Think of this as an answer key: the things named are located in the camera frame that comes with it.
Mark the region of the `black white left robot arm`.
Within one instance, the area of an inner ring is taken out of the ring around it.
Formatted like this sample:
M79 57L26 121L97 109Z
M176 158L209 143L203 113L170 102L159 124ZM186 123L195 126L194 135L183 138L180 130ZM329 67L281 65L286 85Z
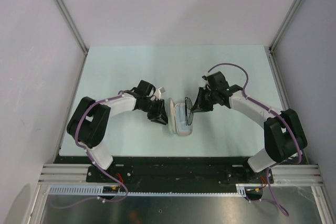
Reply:
M102 100L84 97L80 100L66 131L99 168L97 174L103 181L110 182L116 175L116 169L111 166L113 157L103 142L109 118L140 110L146 113L149 121L168 125L165 102L162 99L164 92L163 87L157 89L153 84L141 80L136 87L121 90L115 97Z

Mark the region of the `black gold aviator sunglasses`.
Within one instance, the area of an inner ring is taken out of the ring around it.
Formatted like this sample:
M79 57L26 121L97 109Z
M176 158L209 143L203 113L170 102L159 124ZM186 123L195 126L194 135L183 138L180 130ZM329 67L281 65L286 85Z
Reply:
M185 97L185 120L186 125L191 126L193 122L192 101L189 97Z

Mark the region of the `pale green glasses case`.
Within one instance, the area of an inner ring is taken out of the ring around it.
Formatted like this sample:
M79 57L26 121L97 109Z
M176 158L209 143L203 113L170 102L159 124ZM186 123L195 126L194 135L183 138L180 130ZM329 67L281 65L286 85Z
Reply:
M184 102L174 103L172 98L168 99L168 126L172 134L189 136L192 134L193 114L187 106L187 98Z

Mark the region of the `blue square cleaning cloth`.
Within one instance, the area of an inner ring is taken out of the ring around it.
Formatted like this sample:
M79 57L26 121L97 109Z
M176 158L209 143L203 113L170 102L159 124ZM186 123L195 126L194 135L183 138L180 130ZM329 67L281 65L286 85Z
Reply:
M175 107L176 132L180 136L188 136L192 133L192 125L187 126L185 120L185 104L181 103Z

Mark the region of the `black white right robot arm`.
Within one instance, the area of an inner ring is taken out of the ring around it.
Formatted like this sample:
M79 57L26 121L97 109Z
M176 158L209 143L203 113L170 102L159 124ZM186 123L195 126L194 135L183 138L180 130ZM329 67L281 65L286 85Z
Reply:
M278 110L249 96L244 87L230 86L220 72L202 76L205 85L198 89L191 113L210 112L219 104L233 109L256 122L264 130L264 148L247 160L242 169L243 179L254 183L261 171L280 164L307 147L298 114L293 109Z

